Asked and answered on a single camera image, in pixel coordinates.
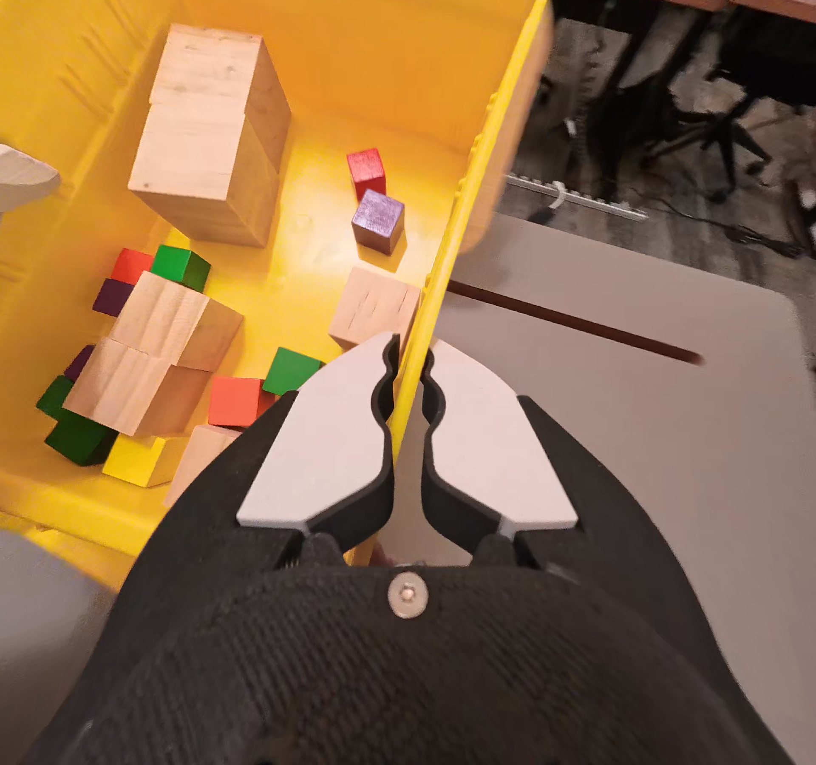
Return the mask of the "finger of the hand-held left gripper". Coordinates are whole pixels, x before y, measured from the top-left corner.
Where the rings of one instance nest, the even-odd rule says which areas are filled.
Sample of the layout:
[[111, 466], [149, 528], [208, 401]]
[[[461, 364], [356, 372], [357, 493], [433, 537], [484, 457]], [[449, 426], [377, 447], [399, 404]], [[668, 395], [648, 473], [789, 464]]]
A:
[[59, 172], [20, 150], [1, 145], [1, 211], [12, 211], [59, 188]]

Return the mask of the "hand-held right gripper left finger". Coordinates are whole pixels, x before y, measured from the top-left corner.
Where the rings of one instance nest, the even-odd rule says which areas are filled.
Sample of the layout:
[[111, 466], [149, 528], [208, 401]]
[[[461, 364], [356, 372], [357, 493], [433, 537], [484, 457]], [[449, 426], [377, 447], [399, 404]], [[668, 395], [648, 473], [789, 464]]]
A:
[[347, 552], [393, 511], [393, 383], [401, 337], [379, 333], [322, 367], [291, 405], [240, 504], [241, 526], [330, 535]]

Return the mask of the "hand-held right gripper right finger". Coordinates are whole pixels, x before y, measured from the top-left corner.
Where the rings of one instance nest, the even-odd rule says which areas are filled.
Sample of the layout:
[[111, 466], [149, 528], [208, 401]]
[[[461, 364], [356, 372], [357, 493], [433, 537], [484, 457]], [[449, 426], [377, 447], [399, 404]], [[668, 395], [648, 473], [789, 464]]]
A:
[[421, 502], [430, 526], [474, 555], [482, 540], [570, 529], [578, 514], [519, 395], [435, 340], [422, 373]]

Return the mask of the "black office chair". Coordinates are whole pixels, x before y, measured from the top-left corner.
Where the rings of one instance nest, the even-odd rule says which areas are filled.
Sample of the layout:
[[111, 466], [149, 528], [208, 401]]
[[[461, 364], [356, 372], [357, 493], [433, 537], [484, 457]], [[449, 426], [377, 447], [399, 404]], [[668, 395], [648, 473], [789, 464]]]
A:
[[771, 161], [740, 124], [754, 104], [771, 99], [794, 109], [814, 107], [814, 23], [736, 6], [717, 24], [717, 60], [704, 82], [730, 82], [740, 88], [741, 99], [719, 113], [680, 109], [670, 84], [716, 19], [699, 13], [661, 68], [635, 85], [607, 90], [589, 109], [587, 141], [603, 199], [617, 198], [618, 167], [628, 152], [640, 150], [640, 166], [648, 168], [658, 158], [699, 144], [702, 150], [719, 147], [726, 184], [709, 200], [721, 204], [736, 188], [736, 147], [756, 158], [746, 168], [750, 176], [760, 175]]

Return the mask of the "white power strip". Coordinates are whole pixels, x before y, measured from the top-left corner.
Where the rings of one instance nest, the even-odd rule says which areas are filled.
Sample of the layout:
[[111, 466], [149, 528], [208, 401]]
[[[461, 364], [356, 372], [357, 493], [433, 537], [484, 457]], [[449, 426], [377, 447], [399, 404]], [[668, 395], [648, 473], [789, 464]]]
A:
[[581, 208], [596, 210], [608, 216], [643, 222], [649, 219], [649, 214], [643, 210], [631, 207], [627, 202], [610, 202], [598, 199], [591, 195], [567, 189], [560, 181], [542, 182], [538, 179], [529, 179], [510, 173], [506, 176], [507, 185], [522, 188], [526, 191], [547, 196], [553, 199], [550, 208], [557, 209], [565, 203]]

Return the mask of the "yellow plastic box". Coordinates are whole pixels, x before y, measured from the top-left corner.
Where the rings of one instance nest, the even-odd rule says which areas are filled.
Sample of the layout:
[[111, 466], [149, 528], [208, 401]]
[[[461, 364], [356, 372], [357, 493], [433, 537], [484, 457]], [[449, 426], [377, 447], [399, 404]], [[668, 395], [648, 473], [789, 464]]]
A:
[[[504, 188], [551, 43], [547, 0], [2, 0], [2, 143], [56, 168], [60, 187], [2, 220], [2, 530], [119, 589], [167, 512], [143, 489], [48, 447], [47, 386], [112, 319], [92, 310], [122, 248], [189, 247], [207, 293], [237, 256], [192, 242], [128, 189], [171, 24], [263, 37], [292, 110], [270, 253], [240, 295], [321, 277], [343, 259], [424, 287], [391, 420], [398, 455], [423, 350], [462, 242]], [[358, 245], [347, 156], [376, 149], [404, 204], [393, 254]], [[221, 371], [265, 375], [278, 348], [243, 327]]]

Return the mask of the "pile of small coloured cubes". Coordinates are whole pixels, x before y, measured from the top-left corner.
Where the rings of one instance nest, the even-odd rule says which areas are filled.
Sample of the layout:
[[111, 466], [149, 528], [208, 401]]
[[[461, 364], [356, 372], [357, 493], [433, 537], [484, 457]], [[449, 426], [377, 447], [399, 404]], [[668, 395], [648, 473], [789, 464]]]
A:
[[[358, 207], [352, 231], [358, 245], [390, 256], [404, 229], [404, 204], [386, 194], [380, 154], [347, 156]], [[56, 421], [45, 443], [77, 466], [150, 487], [168, 483], [186, 445], [183, 430], [223, 361], [243, 317], [200, 291], [142, 270], [112, 336], [89, 350], [81, 371], [62, 375], [37, 408]], [[235, 437], [286, 391], [309, 379], [321, 362], [278, 349], [268, 377], [217, 376], [209, 425]]]

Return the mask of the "pile of plain wooden cubes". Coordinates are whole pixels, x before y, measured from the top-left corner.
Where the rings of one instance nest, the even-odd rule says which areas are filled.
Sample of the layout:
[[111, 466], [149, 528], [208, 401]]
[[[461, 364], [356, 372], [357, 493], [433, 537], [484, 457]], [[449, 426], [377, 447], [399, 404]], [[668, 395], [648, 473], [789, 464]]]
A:
[[[232, 265], [245, 271], [236, 272], [230, 290], [219, 290], [227, 303], [206, 294], [210, 267], [191, 250], [160, 247], [148, 271], [238, 312], [238, 333], [244, 327], [246, 338], [278, 337], [272, 361], [278, 349], [291, 350], [320, 361], [321, 369], [385, 331], [401, 337], [403, 350], [419, 289], [394, 270], [343, 259], [324, 277], [309, 267], [240, 295], [259, 276], [253, 256], [271, 252], [272, 223], [283, 219], [278, 193], [290, 125], [290, 106], [260, 36], [170, 27], [128, 188], [192, 241], [226, 246], [226, 255], [238, 257]], [[273, 412], [283, 412], [283, 397], [300, 387], [284, 392]]]

